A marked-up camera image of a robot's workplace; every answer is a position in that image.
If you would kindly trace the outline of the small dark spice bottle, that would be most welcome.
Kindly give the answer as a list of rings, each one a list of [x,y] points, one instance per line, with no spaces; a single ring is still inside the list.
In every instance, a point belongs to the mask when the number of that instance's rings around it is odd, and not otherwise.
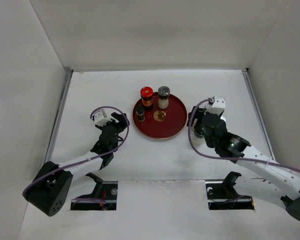
[[[135,113],[137,115],[137,120],[139,122],[143,122],[145,120],[145,109],[143,107],[143,105],[138,105],[136,108],[135,108]]]

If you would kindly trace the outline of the red lid sauce jar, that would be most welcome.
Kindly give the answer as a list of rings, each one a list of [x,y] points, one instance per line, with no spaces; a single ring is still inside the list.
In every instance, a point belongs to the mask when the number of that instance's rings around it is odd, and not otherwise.
[[[150,110],[153,107],[153,94],[154,91],[149,86],[144,86],[140,90],[141,104],[146,110]]]

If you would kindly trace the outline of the grey lid white shaker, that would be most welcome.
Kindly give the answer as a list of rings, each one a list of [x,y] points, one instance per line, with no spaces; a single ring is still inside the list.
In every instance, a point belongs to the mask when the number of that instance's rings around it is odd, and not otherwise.
[[[168,86],[161,86],[158,88],[158,107],[166,109],[169,106],[170,88]]]

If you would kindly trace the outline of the black cap white bottle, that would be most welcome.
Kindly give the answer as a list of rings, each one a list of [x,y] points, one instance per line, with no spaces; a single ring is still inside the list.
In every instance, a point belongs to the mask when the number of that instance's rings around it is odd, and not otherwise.
[[[192,142],[195,146],[200,146],[205,142],[204,131],[200,125],[193,128]]]

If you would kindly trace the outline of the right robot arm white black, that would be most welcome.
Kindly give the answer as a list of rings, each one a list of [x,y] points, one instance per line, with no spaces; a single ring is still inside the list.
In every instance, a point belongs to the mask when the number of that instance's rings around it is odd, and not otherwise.
[[[260,176],[265,182],[231,171],[222,182],[221,192],[228,198],[251,196],[284,209],[300,221],[300,169],[279,164],[257,150],[243,137],[227,130],[222,118],[225,107],[194,106],[188,114],[188,139],[200,156],[196,143],[215,151],[214,160],[227,160]]]

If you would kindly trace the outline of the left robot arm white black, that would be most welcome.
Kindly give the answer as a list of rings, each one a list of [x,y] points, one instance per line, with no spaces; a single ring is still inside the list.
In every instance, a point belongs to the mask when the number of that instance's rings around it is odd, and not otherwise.
[[[32,183],[23,190],[24,199],[49,217],[57,214],[66,202],[72,182],[83,176],[93,176],[93,171],[109,165],[114,152],[127,139],[126,136],[120,137],[120,133],[128,132],[129,126],[123,112],[113,112],[111,118],[97,120],[95,127],[101,130],[101,134],[92,149],[64,164],[44,163]]]

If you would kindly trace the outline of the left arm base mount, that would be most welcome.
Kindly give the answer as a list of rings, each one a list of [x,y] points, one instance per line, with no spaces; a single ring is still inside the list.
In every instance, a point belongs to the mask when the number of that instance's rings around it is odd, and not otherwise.
[[[116,211],[118,198],[118,181],[104,181],[94,173],[87,177],[95,182],[91,193],[71,200],[71,211]]]

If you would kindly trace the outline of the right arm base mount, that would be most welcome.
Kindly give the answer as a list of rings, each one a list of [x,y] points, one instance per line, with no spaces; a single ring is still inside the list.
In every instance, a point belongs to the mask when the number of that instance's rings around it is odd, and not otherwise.
[[[242,175],[231,171],[224,179],[205,182],[208,209],[211,211],[254,210],[251,196],[239,195],[234,186]]]

